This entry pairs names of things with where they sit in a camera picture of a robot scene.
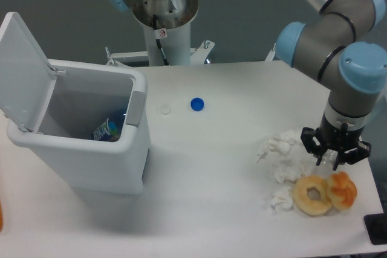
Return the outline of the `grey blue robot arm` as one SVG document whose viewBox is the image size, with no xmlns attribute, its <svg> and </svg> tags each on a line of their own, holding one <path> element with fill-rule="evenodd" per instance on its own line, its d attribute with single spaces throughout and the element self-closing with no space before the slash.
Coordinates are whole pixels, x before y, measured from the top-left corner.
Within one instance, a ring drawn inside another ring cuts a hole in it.
<svg viewBox="0 0 387 258">
<path fill-rule="evenodd" d="M 205 63 L 213 43 L 193 49 L 190 23 L 198 0 L 109 0 L 118 11 L 131 10 L 143 26 L 151 66 Z M 272 52 L 330 90 L 318 128 L 305 127 L 301 140 L 321 161 L 327 151 L 333 167 L 355 164 L 371 153 L 360 139 L 366 120 L 386 84 L 386 51 L 360 38 L 386 13 L 385 0 L 307 0 L 321 15 L 313 25 L 288 24 Z"/>
</svg>

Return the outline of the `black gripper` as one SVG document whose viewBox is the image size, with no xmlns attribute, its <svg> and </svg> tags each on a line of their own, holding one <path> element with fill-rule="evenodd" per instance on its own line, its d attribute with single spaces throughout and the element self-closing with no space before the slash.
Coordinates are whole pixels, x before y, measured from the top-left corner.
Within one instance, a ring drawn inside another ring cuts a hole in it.
<svg viewBox="0 0 387 258">
<path fill-rule="evenodd" d="M 333 164 L 333 170 L 337 170 L 339 165 L 353 165 L 370 156 L 371 144 L 359 141 L 361 133 L 362 129 L 351 131 L 347 123 L 337 128 L 323 116 L 319 128 L 302 128 L 301 141 L 305 150 L 316 158 L 317 166 L 328 149 L 337 151 Z"/>
</svg>

